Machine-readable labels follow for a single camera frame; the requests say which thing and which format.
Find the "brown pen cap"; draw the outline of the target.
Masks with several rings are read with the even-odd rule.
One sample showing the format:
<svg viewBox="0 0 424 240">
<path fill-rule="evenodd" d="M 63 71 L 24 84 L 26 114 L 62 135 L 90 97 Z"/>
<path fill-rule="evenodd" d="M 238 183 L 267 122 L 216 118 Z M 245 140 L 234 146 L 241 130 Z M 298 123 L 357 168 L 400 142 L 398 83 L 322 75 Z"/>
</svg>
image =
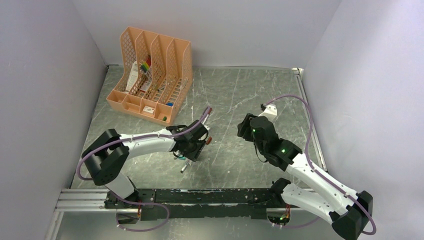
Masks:
<svg viewBox="0 0 424 240">
<path fill-rule="evenodd" d="M 211 141 L 212 141 L 212 137 L 211 137 L 211 136 L 209 136 L 209 137 L 207 138 L 207 140 L 205 141 L 205 144 L 206 144 L 206 145 L 209 145 L 209 144 L 211 143 Z"/>
</svg>

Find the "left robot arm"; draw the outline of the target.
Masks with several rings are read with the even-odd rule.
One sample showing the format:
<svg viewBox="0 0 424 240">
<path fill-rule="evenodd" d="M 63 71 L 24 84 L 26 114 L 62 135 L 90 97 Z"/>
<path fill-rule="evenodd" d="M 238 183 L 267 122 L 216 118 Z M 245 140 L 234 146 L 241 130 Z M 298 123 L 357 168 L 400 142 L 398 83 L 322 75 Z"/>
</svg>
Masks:
<svg viewBox="0 0 424 240">
<path fill-rule="evenodd" d="M 142 134 L 119 134 L 112 128 L 103 132 L 81 155 L 77 173 L 85 166 L 88 177 L 97 186 L 105 186 L 118 196 L 126 208 L 134 207 L 139 194 L 121 170 L 126 161 L 152 153 L 169 152 L 176 158 L 195 162 L 205 145 L 211 142 L 209 128 L 197 120 L 189 126 L 167 126 L 159 131 Z"/>
</svg>

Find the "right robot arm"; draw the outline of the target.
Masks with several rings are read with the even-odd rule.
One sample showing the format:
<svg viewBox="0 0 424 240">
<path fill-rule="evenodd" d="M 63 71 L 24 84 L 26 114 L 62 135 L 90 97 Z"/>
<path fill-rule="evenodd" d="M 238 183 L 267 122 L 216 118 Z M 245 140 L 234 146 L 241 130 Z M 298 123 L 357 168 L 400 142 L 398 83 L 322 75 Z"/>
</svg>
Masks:
<svg viewBox="0 0 424 240">
<path fill-rule="evenodd" d="M 266 116 L 248 113 L 237 126 L 237 136 L 252 142 L 265 162 L 298 178 L 313 192 L 280 179 L 273 184 L 270 202 L 275 207 L 295 205 L 328 222 L 345 240 L 356 240 L 364 232 L 373 213 L 373 196 L 357 192 L 309 162 L 302 150 L 289 140 L 280 138 L 274 124 Z"/>
</svg>

